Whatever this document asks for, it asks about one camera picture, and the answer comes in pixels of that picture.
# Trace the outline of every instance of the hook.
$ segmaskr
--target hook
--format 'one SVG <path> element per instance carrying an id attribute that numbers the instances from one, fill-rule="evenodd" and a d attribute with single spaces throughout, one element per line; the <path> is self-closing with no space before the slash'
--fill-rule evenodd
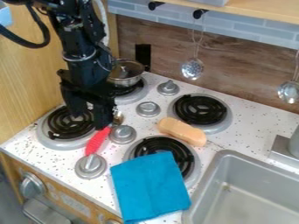
<path id="1" fill-rule="evenodd" d="M 162 3 L 162 2 L 150 2 L 149 3 L 149 10 L 150 11 L 153 11 L 156 9 L 156 7 L 162 5 L 162 4 L 165 4 L 165 3 Z"/>
<path id="2" fill-rule="evenodd" d="M 202 15 L 204 15 L 204 13 L 208 12 L 208 10 L 195 10 L 193 12 L 193 17 L 195 19 L 200 19 Z"/>

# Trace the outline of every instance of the metal sink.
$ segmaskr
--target metal sink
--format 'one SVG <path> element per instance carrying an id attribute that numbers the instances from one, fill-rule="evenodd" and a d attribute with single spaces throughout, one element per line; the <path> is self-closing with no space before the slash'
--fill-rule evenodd
<path id="1" fill-rule="evenodd" d="M 298 224 L 299 176 L 223 150 L 191 200 L 184 224 Z"/>

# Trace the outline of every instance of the speckled countertop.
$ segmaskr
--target speckled countertop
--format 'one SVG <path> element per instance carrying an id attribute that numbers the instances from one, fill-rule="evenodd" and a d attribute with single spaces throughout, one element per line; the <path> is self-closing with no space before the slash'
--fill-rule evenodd
<path id="1" fill-rule="evenodd" d="M 196 148 L 202 162 L 202 173 L 216 151 L 226 149 L 241 152 L 299 174 L 299 170 L 268 159 L 275 136 L 290 137 L 299 123 L 299 115 L 180 81 L 175 81 L 180 86 L 180 92 L 177 95 L 162 96 L 156 91 L 156 87 L 168 79 L 152 73 L 146 73 L 143 77 L 149 83 L 148 95 L 138 102 L 119 106 L 119 110 L 125 115 L 124 124 L 131 125 L 136 129 L 136 140 L 159 134 L 156 123 L 167 116 L 168 105 L 179 95 L 192 93 L 213 95 L 226 102 L 232 109 L 233 123 L 228 129 L 208 136 L 209 141 L 205 147 Z M 140 102 L 146 101 L 153 101 L 160 105 L 161 114 L 153 118 L 143 118 L 137 115 L 136 106 Z M 78 178 L 73 168 L 77 160 L 84 154 L 84 149 L 58 151 L 45 148 L 38 142 L 35 129 L 36 123 L 3 143 L 1 147 L 13 158 L 42 172 L 47 177 L 67 186 L 107 210 L 120 215 L 109 169 L 102 176 L 93 180 Z M 129 145 L 119 146 L 107 140 L 101 147 L 99 154 L 108 161 L 108 167 L 110 167 L 118 165 L 122 161 L 128 147 Z M 196 185 L 189 190 L 190 195 L 195 188 Z M 142 223 L 181 223 L 181 213 L 168 214 Z"/>

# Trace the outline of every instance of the small pot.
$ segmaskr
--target small pot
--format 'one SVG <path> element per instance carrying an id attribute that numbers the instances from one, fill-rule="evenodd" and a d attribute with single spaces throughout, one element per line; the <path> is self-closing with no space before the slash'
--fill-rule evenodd
<path id="1" fill-rule="evenodd" d="M 134 86 L 144 72 L 144 66 L 130 59 L 118 59 L 108 76 L 107 81 L 118 88 L 129 88 Z"/>

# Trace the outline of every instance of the blue cloth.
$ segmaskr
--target blue cloth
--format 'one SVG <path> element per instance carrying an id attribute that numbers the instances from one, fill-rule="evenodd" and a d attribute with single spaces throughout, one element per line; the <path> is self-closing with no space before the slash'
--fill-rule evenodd
<path id="1" fill-rule="evenodd" d="M 125 224 L 185 210 L 191 205 L 171 152 L 138 157 L 110 171 Z"/>

